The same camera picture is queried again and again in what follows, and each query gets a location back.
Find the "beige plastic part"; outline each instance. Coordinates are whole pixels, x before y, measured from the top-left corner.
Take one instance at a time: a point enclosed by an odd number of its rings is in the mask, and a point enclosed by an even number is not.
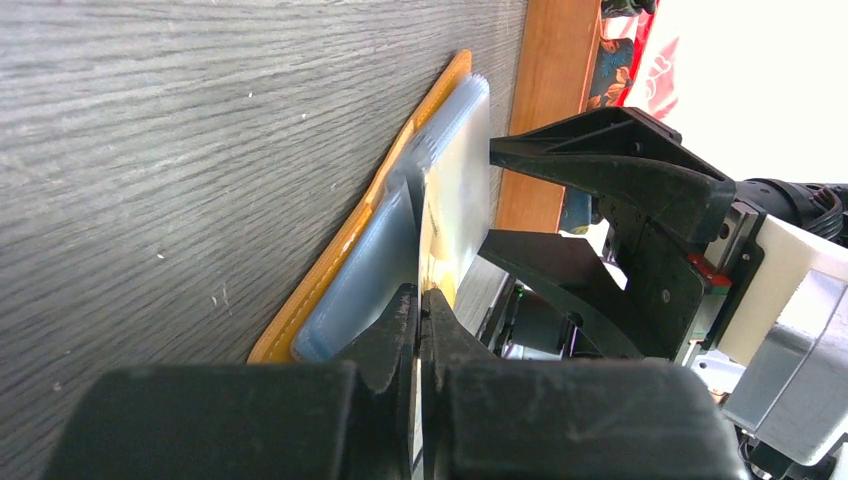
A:
[[[848,281],[848,249],[767,216],[757,243],[765,259],[730,320],[718,349],[748,366],[807,272]]]

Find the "wallet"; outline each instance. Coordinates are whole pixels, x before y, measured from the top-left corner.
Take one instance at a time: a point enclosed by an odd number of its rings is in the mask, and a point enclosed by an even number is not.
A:
[[[365,234],[295,336],[295,359],[332,358],[403,283],[437,286],[453,303],[488,231],[488,94],[483,77],[466,77],[403,150]]]
[[[460,51],[404,123],[365,195],[259,337],[248,356],[248,363],[279,363],[292,360],[292,340],[365,232],[386,192],[386,177],[397,163],[404,147],[470,72],[471,52]]]

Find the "red fabric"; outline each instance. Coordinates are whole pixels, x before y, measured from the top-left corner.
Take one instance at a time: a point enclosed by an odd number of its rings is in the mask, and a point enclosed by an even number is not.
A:
[[[677,105],[674,91],[674,61],[680,33],[673,19],[657,2],[654,15],[615,18],[604,23],[604,38],[633,40],[631,87],[622,92],[616,105],[638,107],[662,120]]]

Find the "gray tabletop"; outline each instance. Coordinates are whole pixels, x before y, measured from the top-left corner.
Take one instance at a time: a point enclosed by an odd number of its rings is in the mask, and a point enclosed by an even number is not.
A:
[[[456,50],[503,134],[524,7],[0,0],[0,478],[107,369],[244,361]]]

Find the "tan leather case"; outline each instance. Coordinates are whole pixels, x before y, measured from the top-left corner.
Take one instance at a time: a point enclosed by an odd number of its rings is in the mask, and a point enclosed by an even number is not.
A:
[[[371,220],[383,195],[383,184],[389,170],[397,162],[400,153],[415,132],[438,110],[459,81],[470,73],[471,52],[462,50],[457,53],[412,116],[404,123],[362,200],[259,337],[247,358],[247,363],[282,363],[293,360],[290,348],[295,334],[324,295],[364,232],[365,226]]]

